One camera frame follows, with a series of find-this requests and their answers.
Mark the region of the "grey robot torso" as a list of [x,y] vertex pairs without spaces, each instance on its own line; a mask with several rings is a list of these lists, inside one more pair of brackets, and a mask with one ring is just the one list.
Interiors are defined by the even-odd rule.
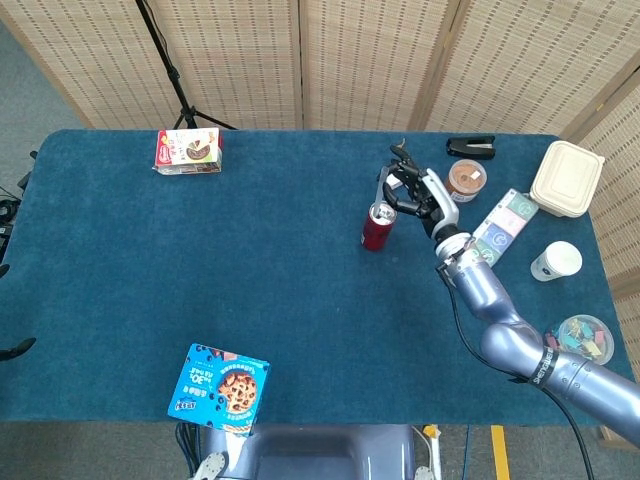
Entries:
[[438,439],[423,439],[421,465],[416,433],[408,424],[259,425],[249,437],[209,430],[192,480],[442,480]]

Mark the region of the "blue cookie box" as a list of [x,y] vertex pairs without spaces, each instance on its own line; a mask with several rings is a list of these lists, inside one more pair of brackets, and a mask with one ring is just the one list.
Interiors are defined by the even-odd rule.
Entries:
[[270,370],[267,361],[194,343],[186,355],[167,414],[248,437]]

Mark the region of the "red white snack box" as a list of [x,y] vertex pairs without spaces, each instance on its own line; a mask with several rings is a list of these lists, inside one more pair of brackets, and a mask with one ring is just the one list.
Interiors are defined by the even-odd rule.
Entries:
[[161,175],[220,173],[222,155],[219,128],[159,130],[153,169]]

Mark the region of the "white paper cup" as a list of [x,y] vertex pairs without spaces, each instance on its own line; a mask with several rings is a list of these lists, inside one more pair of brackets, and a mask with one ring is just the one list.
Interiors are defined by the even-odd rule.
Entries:
[[580,251],[571,243],[556,241],[549,244],[530,266],[534,279],[547,282],[575,275],[582,268]]

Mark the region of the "black stapler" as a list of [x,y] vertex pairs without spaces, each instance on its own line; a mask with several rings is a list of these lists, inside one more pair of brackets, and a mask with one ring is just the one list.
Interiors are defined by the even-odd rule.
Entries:
[[495,137],[469,136],[451,137],[447,140],[447,154],[454,157],[471,160],[491,160],[494,158],[496,149],[494,148]]

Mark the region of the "clear jar brown contents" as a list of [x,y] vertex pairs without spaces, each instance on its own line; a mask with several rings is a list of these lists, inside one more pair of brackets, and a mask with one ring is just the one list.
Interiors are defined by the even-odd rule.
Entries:
[[445,188],[454,202],[467,203],[478,195],[486,182],[486,171],[479,162],[461,159],[451,166]]

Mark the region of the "beige takeout container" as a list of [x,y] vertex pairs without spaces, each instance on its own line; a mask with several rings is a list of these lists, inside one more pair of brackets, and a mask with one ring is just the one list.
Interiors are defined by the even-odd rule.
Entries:
[[552,215],[578,218],[591,204],[604,163],[603,156],[564,140],[554,141],[541,161],[530,197]]

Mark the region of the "black tripod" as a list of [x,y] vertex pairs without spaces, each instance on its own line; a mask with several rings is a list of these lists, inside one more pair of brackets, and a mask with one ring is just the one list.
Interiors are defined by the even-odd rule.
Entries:
[[169,82],[175,92],[175,95],[180,104],[180,112],[174,123],[173,128],[178,129],[181,126],[185,126],[187,129],[196,129],[198,124],[197,118],[203,119],[212,123],[214,126],[223,128],[226,130],[236,130],[236,127],[231,124],[219,120],[211,115],[205,114],[199,111],[195,105],[192,105],[186,95],[185,90],[180,82],[180,73],[174,62],[172,61],[168,49],[168,43],[163,35],[159,23],[155,18],[153,9],[149,3],[149,0],[134,0],[139,10],[139,13],[144,21],[147,31],[153,41],[156,51],[160,57],[160,60],[166,70],[166,75]]

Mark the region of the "clear tub coloured clips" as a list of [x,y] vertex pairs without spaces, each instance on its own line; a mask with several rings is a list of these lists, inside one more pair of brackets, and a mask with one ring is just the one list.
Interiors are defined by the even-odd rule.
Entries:
[[545,333],[546,345],[562,352],[580,355],[598,365],[612,358],[615,344],[607,325],[600,319],[578,314],[565,319]]

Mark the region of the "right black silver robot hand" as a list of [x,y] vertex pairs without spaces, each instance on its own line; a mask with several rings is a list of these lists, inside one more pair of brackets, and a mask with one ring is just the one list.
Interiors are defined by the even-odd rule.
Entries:
[[430,168],[419,168],[410,157],[391,162],[388,176],[403,182],[392,190],[384,185],[384,200],[397,212],[421,221],[427,236],[436,243],[460,232],[459,209],[438,175]]

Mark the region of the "yellow floor tape strip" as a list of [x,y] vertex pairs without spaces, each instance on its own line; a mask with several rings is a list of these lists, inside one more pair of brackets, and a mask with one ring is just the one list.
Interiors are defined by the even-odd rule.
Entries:
[[510,480],[505,430],[502,425],[490,427],[496,480]]

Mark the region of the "red soda can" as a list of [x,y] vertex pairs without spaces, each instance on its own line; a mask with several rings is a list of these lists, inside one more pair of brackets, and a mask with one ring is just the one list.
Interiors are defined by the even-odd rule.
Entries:
[[370,251],[385,246],[397,219],[397,212],[386,201],[380,203],[378,214],[375,208],[376,204],[370,206],[361,234],[361,245]]

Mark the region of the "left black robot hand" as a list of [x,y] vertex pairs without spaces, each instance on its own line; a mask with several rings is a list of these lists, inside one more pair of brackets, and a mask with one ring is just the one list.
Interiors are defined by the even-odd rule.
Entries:
[[[2,278],[9,271],[9,269],[10,266],[8,264],[1,264],[0,278]],[[0,349],[0,362],[9,361],[24,355],[34,346],[36,341],[37,339],[34,337],[26,338],[14,347],[11,347],[9,349]]]

